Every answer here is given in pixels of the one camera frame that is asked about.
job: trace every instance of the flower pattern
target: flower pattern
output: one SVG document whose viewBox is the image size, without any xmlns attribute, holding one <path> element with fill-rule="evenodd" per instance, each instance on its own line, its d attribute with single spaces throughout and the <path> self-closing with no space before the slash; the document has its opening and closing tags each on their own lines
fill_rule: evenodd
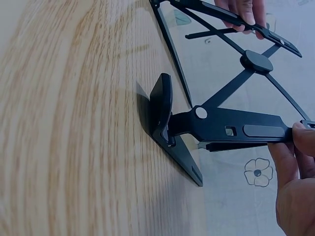
<svg viewBox="0 0 315 236">
<path fill-rule="evenodd" d="M 249 185 L 267 187 L 273 177 L 273 168 L 267 159 L 252 159 L 245 165 L 245 178 Z"/>
</svg>

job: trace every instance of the laptop stand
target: laptop stand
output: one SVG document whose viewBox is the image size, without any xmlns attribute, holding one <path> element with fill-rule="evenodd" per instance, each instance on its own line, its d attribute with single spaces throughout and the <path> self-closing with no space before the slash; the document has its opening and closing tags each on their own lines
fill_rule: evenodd
<svg viewBox="0 0 315 236">
<path fill-rule="evenodd" d="M 164 1 L 170 2 L 172 6 L 208 29 L 205 32 L 186 35 L 186 39 L 217 35 L 241 54 L 240 62 L 244 67 L 243 72 L 200 106 L 192 107 L 185 76 L 160 9 L 160 4 Z M 279 48 L 285 48 L 302 57 L 292 43 L 260 25 L 248 25 L 240 16 L 200 0 L 150 0 L 150 4 L 172 55 L 187 100 L 192 107 L 189 112 L 172 114 L 173 92 L 171 78 L 168 74 L 162 73 L 150 94 L 151 136 L 187 172 L 198 186 L 203 185 L 202 174 L 180 137 L 182 134 L 191 134 L 198 141 L 209 143 L 206 145 L 206 149 L 210 152 L 253 148 L 266 146 L 268 143 L 293 141 L 292 128 L 287 127 L 279 116 L 218 107 L 254 73 L 265 76 L 285 96 L 303 117 L 304 120 L 301 122 L 306 128 L 315 128 L 315 122 L 310 121 L 303 109 L 270 75 L 270 72 L 273 71 L 273 65 L 269 61 L 269 57 Z M 216 29 L 190 10 L 219 18 L 237 26 L 244 25 L 245 30 L 255 30 L 265 39 L 275 44 L 263 54 L 243 50 L 225 36 L 226 33 L 236 32 L 234 29 Z"/>
</svg>

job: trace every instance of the white dot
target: white dot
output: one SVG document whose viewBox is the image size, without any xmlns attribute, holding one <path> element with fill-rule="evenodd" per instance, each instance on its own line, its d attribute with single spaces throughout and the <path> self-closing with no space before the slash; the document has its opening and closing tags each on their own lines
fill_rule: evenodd
<svg viewBox="0 0 315 236">
<path fill-rule="evenodd" d="M 197 107 L 196 108 L 196 115 L 200 118 L 200 119 L 205 119 L 207 118 L 207 111 L 205 109 L 203 109 L 202 107 Z"/>
</svg>

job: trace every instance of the fingernail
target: fingernail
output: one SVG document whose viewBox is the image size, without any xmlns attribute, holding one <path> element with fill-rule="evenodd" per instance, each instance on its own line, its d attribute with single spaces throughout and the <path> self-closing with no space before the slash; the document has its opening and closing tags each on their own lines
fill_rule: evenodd
<svg viewBox="0 0 315 236">
<path fill-rule="evenodd" d="M 293 128 L 295 128 L 295 129 L 305 129 L 305 126 L 302 123 L 300 123 L 300 122 L 296 122 L 296 123 L 294 123 Z"/>
<path fill-rule="evenodd" d="M 244 20 L 246 21 L 247 24 L 251 26 L 256 24 L 254 15 L 250 12 L 244 13 Z"/>
</svg>

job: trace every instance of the round pivot joint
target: round pivot joint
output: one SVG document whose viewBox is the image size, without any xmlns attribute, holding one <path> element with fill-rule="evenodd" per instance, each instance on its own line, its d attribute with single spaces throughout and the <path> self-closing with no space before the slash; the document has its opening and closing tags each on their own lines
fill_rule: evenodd
<svg viewBox="0 0 315 236">
<path fill-rule="evenodd" d="M 245 69 L 254 70 L 258 74 L 266 75 L 274 70 L 272 63 L 266 56 L 250 50 L 244 52 L 240 61 Z"/>
</svg>

